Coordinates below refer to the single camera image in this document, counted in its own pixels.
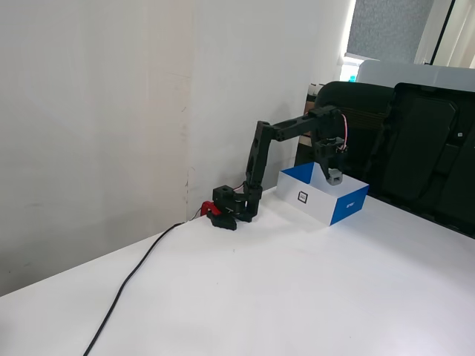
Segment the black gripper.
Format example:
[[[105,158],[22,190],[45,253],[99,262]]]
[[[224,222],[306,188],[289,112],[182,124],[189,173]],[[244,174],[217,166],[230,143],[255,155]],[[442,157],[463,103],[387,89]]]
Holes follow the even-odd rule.
[[[335,170],[344,172],[344,154],[347,151],[341,137],[312,141],[315,160],[319,160],[322,173],[327,182],[335,182]]]

